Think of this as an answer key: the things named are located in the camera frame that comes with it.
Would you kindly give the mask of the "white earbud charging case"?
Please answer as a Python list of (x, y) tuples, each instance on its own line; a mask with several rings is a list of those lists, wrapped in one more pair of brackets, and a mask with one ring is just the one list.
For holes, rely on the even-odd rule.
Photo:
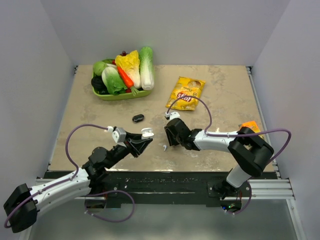
[(155, 134), (153, 133), (153, 129), (151, 127), (143, 128), (141, 130), (142, 138), (152, 138)]

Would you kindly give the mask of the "black earbud charging case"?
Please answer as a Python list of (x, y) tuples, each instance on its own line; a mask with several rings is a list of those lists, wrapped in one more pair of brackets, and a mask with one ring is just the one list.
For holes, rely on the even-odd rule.
[(144, 119), (145, 119), (145, 116), (143, 114), (137, 114), (137, 115), (132, 117), (132, 121), (134, 123), (142, 122)]

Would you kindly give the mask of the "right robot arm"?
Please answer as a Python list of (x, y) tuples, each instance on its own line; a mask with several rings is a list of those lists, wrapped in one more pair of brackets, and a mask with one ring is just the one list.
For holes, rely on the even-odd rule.
[(190, 130), (180, 118), (175, 118), (164, 130), (170, 146), (181, 145), (194, 151), (221, 151), (234, 157), (237, 166), (222, 182), (223, 192), (230, 197), (235, 196), (248, 179), (261, 176), (274, 154), (274, 149), (265, 140), (244, 126), (239, 131), (218, 136), (200, 128)]

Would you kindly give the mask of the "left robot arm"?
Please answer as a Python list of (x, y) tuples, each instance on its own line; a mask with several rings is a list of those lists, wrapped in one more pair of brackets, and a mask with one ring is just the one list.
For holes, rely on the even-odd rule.
[(4, 227), (19, 233), (32, 226), (39, 215), (65, 202), (89, 194), (99, 196), (104, 190), (102, 180), (107, 176), (107, 170), (127, 155), (140, 156), (153, 137), (152, 132), (135, 134), (116, 128), (112, 132), (116, 145), (110, 150), (96, 147), (82, 167), (42, 185), (20, 184), (3, 205), (7, 215)]

